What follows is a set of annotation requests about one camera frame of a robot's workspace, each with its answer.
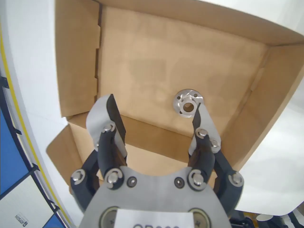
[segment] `gray metal plate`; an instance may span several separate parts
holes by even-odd
[[[162,177],[142,175],[125,166],[120,169],[125,177],[123,185],[114,191],[108,189],[105,184],[101,185],[90,202],[79,228],[99,227],[101,214],[112,206],[158,212],[188,212],[198,208],[208,214],[211,227],[231,227],[223,207],[210,186],[206,186],[203,191],[193,191],[188,186],[187,176],[191,167]],[[133,188],[126,185],[130,176],[137,178],[137,184]],[[185,186],[182,189],[175,187],[176,177],[184,179]]]

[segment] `cardboard box wall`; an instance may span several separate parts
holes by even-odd
[[[62,116],[47,153],[69,184],[93,143],[85,122],[113,93],[126,127],[127,163],[164,175],[186,166],[192,119],[173,109],[199,91],[239,170],[303,77],[304,37],[261,18],[196,0],[56,0]]]

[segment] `black bracket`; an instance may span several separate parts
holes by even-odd
[[[7,89],[10,88],[6,77],[0,77],[0,83],[1,83],[2,87],[7,88]]]
[[[22,132],[21,132],[20,130],[16,129],[16,128],[15,128],[15,132],[16,132],[17,134],[19,134],[19,135],[22,135]]]

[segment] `blue panel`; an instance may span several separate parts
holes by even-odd
[[[63,228],[63,226],[60,223],[59,219],[53,215],[43,228]]]
[[[14,143],[1,111],[0,118],[0,194],[22,178],[28,170]]]

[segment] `machine part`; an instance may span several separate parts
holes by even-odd
[[[113,94],[100,97],[92,109],[88,113],[86,120],[86,127],[93,139],[94,148],[96,151],[99,149],[99,140],[101,133],[109,124],[114,124],[117,130],[114,137],[114,143],[119,149],[122,156],[127,156],[125,147],[126,129],[120,117]]]
[[[229,175],[228,179],[236,187],[242,187],[244,185],[244,179],[239,172]]]
[[[123,173],[120,169],[110,169],[104,177],[107,188],[113,189],[114,185],[118,182],[119,178],[123,178]]]
[[[202,191],[207,185],[204,182],[204,177],[202,176],[201,171],[198,169],[190,171],[188,175],[188,183],[189,186],[195,191]]]
[[[103,130],[101,131],[101,133],[105,133],[105,132],[109,132],[109,131],[114,131],[115,130],[115,123],[114,122],[110,122],[107,123],[104,127]]]
[[[187,184],[182,189],[173,184],[177,177],[187,178],[191,167],[161,177],[143,175],[125,166],[121,166],[120,169],[125,178],[137,178],[136,191],[127,184],[122,184],[116,191],[102,184],[88,205],[79,228],[98,227],[101,214],[111,206],[157,212],[188,212],[197,208],[204,210],[213,227],[231,227],[220,201],[210,186],[206,185],[198,194]]]
[[[109,170],[126,165],[125,158],[114,143],[116,132],[117,129],[115,128],[113,131],[104,132],[100,135],[97,161],[103,178],[106,177]]]
[[[184,89],[174,97],[173,107],[176,113],[182,117],[194,117],[197,106],[200,103],[204,103],[203,96],[192,89]]]
[[[185,186],[185,181],[181,177],[177,177],[176,179],[174,179],[174,185],[178,189],[182,189]]]
[[[133,188],[137,184],[137,179],[135,177],[129,177],[127,180],[127,186]]]
[[[106,209],[100,216],[100,228],[114,228],[118,207]]]
[[[213,153],[218,153],[221,147],[218,145],[217,141],[215,139],[211,139],[211,150]]]
[[[212,149],[213,153],[216,153],[221,149],[221,138],[219,136],[219,133],[217,132],[217,129],[216,129],[204,103],[200,103],[198,105],[198,108],[194,115],[192,124],[193,124],[193,129],[194,129],[195,133],[197,133],[197,130],[203,129],[203,130],[207,131],[210,140],[216,141],[217,148]],[[204,138],[203,135],[193,135],[193,138],[192,138],[189,150],[188,150],[188,153],[190,156],[192,156],[193,152],[196,149],[196,145],[197,145],[196,137],[199,137],[201,139]]]
[[[193,213],[194,227],[210,228],[210,220],[208,215],[201,209],[191,209],[189,212]]]
[[[201,135],[195,135],[196,148],[193,154],[189,156],[188,166],[200,170],[204,182],[207,183],[214,169],[215,157],[211,149],[212,144],[209,135],[205,135],[204,138],[201,137]]]
[[[235,186],[235,183],[231,183],[229,178],[231,177],[232,180],[232,175],[236,174],[237,172],[232,169],[222,151],[214,154],[214,156],[214,170],[217,175],[214,184],[214,192],[221,202],[227,216],[230,216],[232,211],[237,206],[242,194],[243,183],[241,183],[240,186]]]
[[[96,176],[98,170],[97,152],[93,150],[82,165],[82,168],[76,170],[71,176],[70,184],[73,196],[82,212],[86,210],[99,188],[99,179]],[[82,177],[80,180],[75,181],[76,178],[79,178],[78,172],[81,173]]]
[[[197,128],[195,131],[195,135],[197,135],[197,137],[201,139],[204,139],[204,137],[208,135],[208,131],[203,128]]]
[[[86,172],[83,169],[75,170],[71,176],[74,181],[74,185],[79,185],[85,178],[85,175]]]

